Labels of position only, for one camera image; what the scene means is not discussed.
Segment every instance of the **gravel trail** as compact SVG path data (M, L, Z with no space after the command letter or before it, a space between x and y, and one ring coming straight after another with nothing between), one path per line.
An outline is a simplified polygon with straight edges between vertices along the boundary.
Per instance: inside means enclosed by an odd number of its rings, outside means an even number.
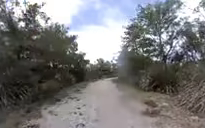
M40 128L151 128L153 118L141 114L146 106L117 88L112 79L69 91L55 105L42 108Z

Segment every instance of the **shrub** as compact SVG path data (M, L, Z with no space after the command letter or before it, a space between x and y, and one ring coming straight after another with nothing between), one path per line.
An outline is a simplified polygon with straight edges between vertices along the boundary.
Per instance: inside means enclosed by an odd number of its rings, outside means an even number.
M141 77L139 87L146 91L176 93L178 79L174 66L162 63L153 64Z
M188 70L190 78L182 80L177 104L193 113L205 114L205 62L191 64Z

